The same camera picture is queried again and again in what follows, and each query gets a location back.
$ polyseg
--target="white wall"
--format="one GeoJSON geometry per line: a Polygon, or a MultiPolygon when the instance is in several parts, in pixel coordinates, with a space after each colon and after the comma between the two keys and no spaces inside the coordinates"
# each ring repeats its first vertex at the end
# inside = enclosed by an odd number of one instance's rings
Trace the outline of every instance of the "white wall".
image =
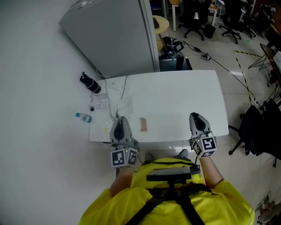
{"type": "Polygon", "coordinates": [[[115,175],[75,118],[98,76],[58,25],[74,1],[0,0],[1,225],[77,224],[115,175]]]}

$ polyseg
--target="small brown object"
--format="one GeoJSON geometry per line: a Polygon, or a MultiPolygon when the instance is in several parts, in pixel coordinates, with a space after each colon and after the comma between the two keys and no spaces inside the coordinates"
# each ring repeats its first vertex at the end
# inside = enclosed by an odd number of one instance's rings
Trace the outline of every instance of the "small brown object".
{"type": "Polygon", "coordinates": [[[140,118],[140,132],[147,132],[148,127],[146,124],[146,119],[145,118],[140,118]]]}

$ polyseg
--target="shoe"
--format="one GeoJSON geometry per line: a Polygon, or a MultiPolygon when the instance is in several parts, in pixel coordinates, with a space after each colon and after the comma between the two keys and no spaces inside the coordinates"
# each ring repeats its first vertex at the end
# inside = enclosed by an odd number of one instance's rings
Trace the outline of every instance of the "shoe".
{"type": "Polygon", "coordinates": [[[150,153],[146,153],[146,155],[145,155],[145,161],[151,161],[151,162],[153,162],[153,161],[154,161],[153,155],[150,154],[150,153]]]}
{"type": "Polygon", "coordinates": [[[188,150],[184,149],[179,153],[179,156],[184,157],[184,158],[188,158],[188,150]]]}

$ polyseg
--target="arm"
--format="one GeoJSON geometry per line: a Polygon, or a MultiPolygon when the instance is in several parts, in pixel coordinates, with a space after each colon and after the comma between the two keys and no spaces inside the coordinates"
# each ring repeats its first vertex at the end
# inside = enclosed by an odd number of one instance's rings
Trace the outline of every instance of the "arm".
{"type": "Polygon", "coordinates": [[[133,169],[133,167],[125,167],[120,169],[118,176],[109,188],[112,197],[117,195],[120,191],[131,187],[134,174],[133,169]]]}
{"type": "Polygon", "coordinates": [[[200,158],[201,168],[203,170],[206,185],[209,188],[214,188],[217,184],[224,180],[223,176],[220,174],[216,168],[211,157],[200,158]]]}

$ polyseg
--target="person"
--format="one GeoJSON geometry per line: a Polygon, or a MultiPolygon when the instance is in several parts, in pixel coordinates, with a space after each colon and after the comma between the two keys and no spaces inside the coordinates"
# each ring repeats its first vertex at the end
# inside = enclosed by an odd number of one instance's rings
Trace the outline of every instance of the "person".
{"type": "MultiPolygon", "coordinates": [[[[135,224],[132,218],[152,199],[149,190],[167,188],[166,181],[147,181],[146,175],[155,169],[192,166],[188,151],[184,149],[175,158],[154,160],[151,154],[134,173],[132,167],[120,169],[120,173],[109,189],[89,206],[82,215],[79,225],[92,224],[135,224]]],[[[210,192],[199,191],[191,194],[191,204],[205,225],[250,225],[255,212],[230,182],[224,180],[210,157],[200,158],[206,188],[210,192]]],[[[186,185],[204,184],[200,174],[193,174],[186,185]]],[[[183,184],[175,184],[179,189],[183,184]]],[[[148,212],[139,224],[181,224],[190,225],[181,205],[176,201],[163,201],[148,212]]]]}

